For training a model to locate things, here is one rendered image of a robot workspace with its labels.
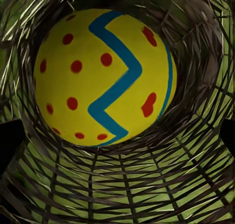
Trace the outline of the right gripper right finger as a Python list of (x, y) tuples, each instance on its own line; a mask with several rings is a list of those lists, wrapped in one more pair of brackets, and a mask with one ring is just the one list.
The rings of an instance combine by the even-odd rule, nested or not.
[(231, 155), (235, 158), (235, 120), (224, 119), (219, 131), (222, 144), (225, 144)]

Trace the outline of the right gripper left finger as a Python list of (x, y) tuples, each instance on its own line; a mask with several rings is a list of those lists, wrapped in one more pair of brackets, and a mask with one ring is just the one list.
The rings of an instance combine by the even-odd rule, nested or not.
[(3, 122), (0, 125), (0, 178), (26, 137), (24, 125), (20, 119)]

